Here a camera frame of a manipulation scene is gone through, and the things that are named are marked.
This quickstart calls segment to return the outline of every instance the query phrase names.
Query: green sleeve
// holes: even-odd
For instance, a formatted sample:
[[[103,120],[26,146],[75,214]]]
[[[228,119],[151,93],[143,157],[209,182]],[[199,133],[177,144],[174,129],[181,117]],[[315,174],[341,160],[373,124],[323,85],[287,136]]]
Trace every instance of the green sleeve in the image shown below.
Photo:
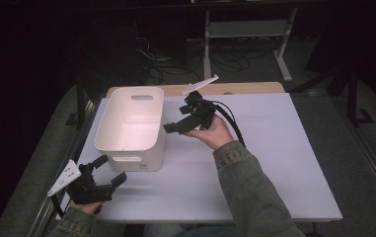
[[[225,144],[213,155],[222,191],[244,236],[304,236],[258,159],[239,141]]]
[[[78,209],[68,208],[50,237],[89,237],[95,231],[95,215],[86,214]]]

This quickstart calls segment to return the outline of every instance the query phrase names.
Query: white table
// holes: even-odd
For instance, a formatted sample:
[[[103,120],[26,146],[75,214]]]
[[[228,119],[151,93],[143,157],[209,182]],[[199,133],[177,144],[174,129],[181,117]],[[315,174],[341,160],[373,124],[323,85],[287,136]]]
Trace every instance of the white table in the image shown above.
[[[168,122],[185,117],[179,111],[184,98],[166,97]],[[232,110],[248,149],[260,160],[294,220],[342,219],[289,94],[213,95],[204,99],[220,101]],[[101,155],[94,139],[107,102],[101,101],[79,164]],[[118,174],[106,163],[95,170],[94,177],[102,185]],[[116,189],[113,200],[104,204],[98,219],[125,223],[232,221],[211,149],[197,139],[167,134],[160,170],[126,175],[127,181]]]

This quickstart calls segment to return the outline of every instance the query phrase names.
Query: dark background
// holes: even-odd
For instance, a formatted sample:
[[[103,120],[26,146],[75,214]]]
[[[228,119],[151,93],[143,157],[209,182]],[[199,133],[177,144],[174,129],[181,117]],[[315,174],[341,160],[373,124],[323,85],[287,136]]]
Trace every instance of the dark background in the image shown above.
[[[183,60],[186,37],[198,34],[194,29],[201,24],[192,13],[82,18],[59,11],[76,4],[0,0],[0,215],[56,105],[77,79],[95,100],[112,85],[141,85],[146,71],[133,53],[137,34]],[[100,1],[96,7],[124,4]],[[344,63],[376,92],[376,1],[329,9],[298,12],[293,34],[320,36],[308,69],[322,73]],[[88,63],[99,67],[87,71]]]

